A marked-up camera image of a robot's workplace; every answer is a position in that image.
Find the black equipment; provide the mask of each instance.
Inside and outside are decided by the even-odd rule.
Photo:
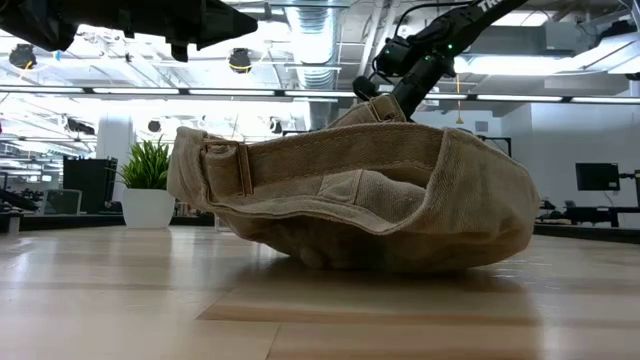
[[[82,191],[80,211],[97,214],[111,201],[118,169],[117,159],[64,159],[65,190]]]
[[[33,54],[33,45],[18,44],[9,54],[9,62],[11,65],[20,70],[31,70],[38,65],[36,56]]]
[[[229,67],[236,74],[248,74],[251,72],[251,59],[248,49],[233,49],[229,57]]]
[[[80,24],[164,36],[183,62],[190,43],[200,50],[258,29],[220,0],[0,0],[0,29],[47,51],[69,48]]]
[[[620,191],[618,164],[576,164],[579,191]]]
[[[160,132],[160,130],[162,130],[162,124],[160,124],[160,121],[151,120],[147,125],[147,129],[153,133]]]
[[[389,77],[403,77],[392,95],[408,119],[443,75],[456,75],[453,61],[457,55],[473,44],[491,24],[526,2],[527,0],[475,0],[443,14],[428,27],[406,39],[398,36],[396,30],[393,39],[386,39],[385,47],[373,59],[374,74],[385,80]],[[402,19],[412,10],[434,5],[414,6]],[[365,101],[378,96],[371,77],[358,77],[353,88],[356,95]]]
[[[38,205],[35,202],[6,190],[0,189],[0,200],[5,201],[11,204],[12,206],[15,206],[23,210],[28,210],[28,211],[38,210]]]

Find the overhead fixture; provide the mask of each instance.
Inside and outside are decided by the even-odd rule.
[[[17,175],[17,176],[40,176],[42,173],[36,170],[0,170],[0,172],[9,174],[9,175]]]
[[[31,70],[38,63],[33,53],[34,46],[31,44],[18,44],[9,54],[9,62],[11,65],[20,70]]]
[[[90,136],[96,134],[96,130],[94,128],[92,128],[91,126],[85,125],[84,123],[77,121],[73,118],[67,119],[66,128],[67,130],[73,133],[83,133]]]
[[[282,134],[282,123],[280,120],[274,117],[269,118],[269,130],[271,130],[271,133],[276,135]]]
[[[248,49],[233,49],[229,56],[229,67],[236,74],[248,74],[251,71],[251,59]]]
[[[559,102],[562,96],[478,95],[478,100],[510,102]]]
[[[285,64],[284,68],[286,70],[289,70],[289,69],[304,69],[304,70],[342,71],[342,67],[340,67],[340,66],[318,65],[318,64]]]
[[[427,94],[425,97],[427,100],[466,100],[467,95],[465,94]]]
[[[170,88],[94,88],[96,94],[179,95],[180,90]]]
[[[160,130],[162,129],[162,125],[160,125],[160,121],[151,120],[149,121],[149,125],[147,125],[147,128],[149,129],[149,131],[156,133],[160,132]]]
[[[572,103],[578,104],[626,104],[640,105],[640,98],[624,97],[574,97]]]
[[[562,59],[545,56],[478,56],[465,72],[481,75],[547,76],[563,70]]]
[[[0,141],[15,141],[15,142],[47,142],[47,143],[97,143],[96,138],[38,138],[38,137],[6,137],[0,136]]]
[[[540,12],[538,10],[516,10],[503,16],[498,21],[494,22],[492,26],[538,27],[544,25],[544,23],[549,21],[550,17],[555,13],[555,11]]]
[[[328,98],[355,98],[353,91],[313,91],[313,90],[294,90],[285,91],[285,96],[292,97],[328,97]]]
[[[273,90],[218,90],[218,89],[189,89],[191,95],[213,96],[274,96]]]
[[[20,92],[20,93],[84,93],[78,87],[55,87],[55,86],[0,86],[0,92]]]

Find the wooden table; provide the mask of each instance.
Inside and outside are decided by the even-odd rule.
[[[426,278],[311,271],[212,228],[0,239],[2,359],[640,359],[640,246],[536,236]]]

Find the ductwork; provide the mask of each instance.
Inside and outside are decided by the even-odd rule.
[[[316,7],[288,7],[287,18],[293,32],[293,56],[309,65],[329,64],[336,56],[338,10]],[[298,69],[304,89],[335,89],[336,73],[328,69]],[[325,128],[338,115],[335,103],[311,102],[311,129]]]

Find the computer monitor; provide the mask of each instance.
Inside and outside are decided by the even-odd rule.
[[[579,191],[620,191],[618,164],[576,164]]]
[[[82,191],[47,190],[44,192],[40,215],[79,215]]]

